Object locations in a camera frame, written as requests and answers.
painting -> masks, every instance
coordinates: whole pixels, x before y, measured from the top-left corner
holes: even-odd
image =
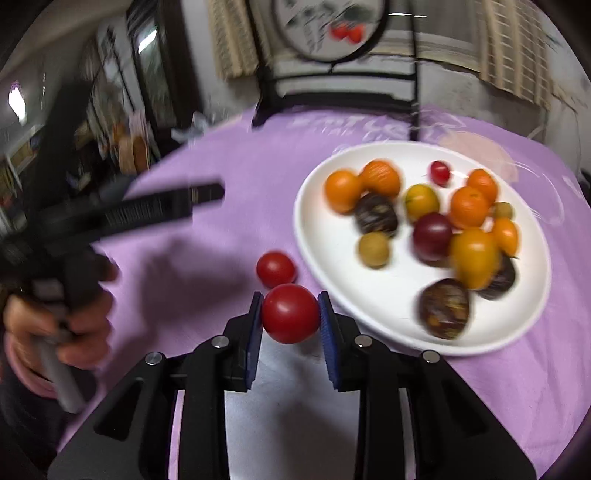
[[[275,22],[288,46],[311,60],[342,59],[375,33],[383,0],[274,0]]]

ceiling light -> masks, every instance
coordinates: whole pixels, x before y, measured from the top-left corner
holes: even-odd
[[[157,28],[150,32],[141,42],[139,42],[138,53],[142,53],[143,49],[150,45],[156,38]]]
[[[388,15],[394,15],[395,17],[410,17],[410,14],[405,14],[402,12],[394,12]],[[427,18],[426,15],[415,15],[414,18]]]
[[[21,91],[18,89],[18,82],[12,84],[8,94],[8,105],[14,110],[21,125],[27,123],[27,106],[22,99]]]

cherry tomato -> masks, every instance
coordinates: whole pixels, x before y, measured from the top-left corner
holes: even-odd
[[[282,283],[292,283],[296,279],[296,266],[291,258],[282,252],[267,252],[256,263],[256,275],[267,288],[275,288]]]
[[[445,187],[451,176],[452,173],[444,162],[436,160],[431,163],[429,167],[429,178],[435,185]]]
[[[262,325],[279,343],[306,340],[320,326],[320,309],[314,296],[300,285],[273,288],[262,303]]]

purple tablecloth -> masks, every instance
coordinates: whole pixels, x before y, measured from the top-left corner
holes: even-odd
[[[287,251],[300,268],[299,282],[318,293],[321,288],[306,270],[292,231],[301,183],[341,148],[408,135],[405,123],[380,116],[277,115],[256,131],[250,117],[245,114],[170,155],[132,191],[221,178],[223,205],[197,209],[192,224],[158,226],[99,245],[122,270],[112,288],[117,301],[111,317],[113,353],[101,370],[102,394],[145,353],[188,352],[220,333],[229,318],[246,312],[253,291],[261,289],[256,261],[269,249]],[[537,324],[499,352],[450,359],[541,476],[591,404],[591,260],[586,251],[591,210],[572,173],[543,145],[435,109],[423,112],[422,123],[423,140],[473,151],[473,157],[511,181],[546,235],[552,289]],[[265,337],[254,389],[228,396],[232,478],[350,476],[338,470],[353,462],[356,398],[332,394],[326,384],[317,344],[288,347]],[[285,429],[291,429],[290,438],[281,432]],[[298,435],[300,442],[293,438]],[[257,441],[249,442],[253,437]],[[331,449],[330,455],[324,452]],[[294,460],[298,455],[301,461]],[[304,465],[305,459],[311,466]]]

metal handle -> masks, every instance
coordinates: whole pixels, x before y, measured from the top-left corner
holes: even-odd
[[[57,400],[61,407],[68,413],[82,411],[86,402],[74,379],[72,369],[59,361],[56,344],[44,337],[35,337],[33,342],[39,353],[46,376],[55,386]]]
[[[69,310],[84,307],[100,293],[100,269],[100,256],[89,247],[64,259],[59,271],[59,280],[56,277],[32,281],[31,293],[58,318],[64,319]],[[61,407],[66,412],[78,413],[86,405],[80,383],[88,385],[93,382],[93,375],[89,371],[80,370],[74,375],[77,369],[59,361],[57,345],[72,339],[73,334],[67,328],[67,322],[63,320],[60,322],[60,331],[56,338],[36,337],[34,345],[47,378],[54,384]]]

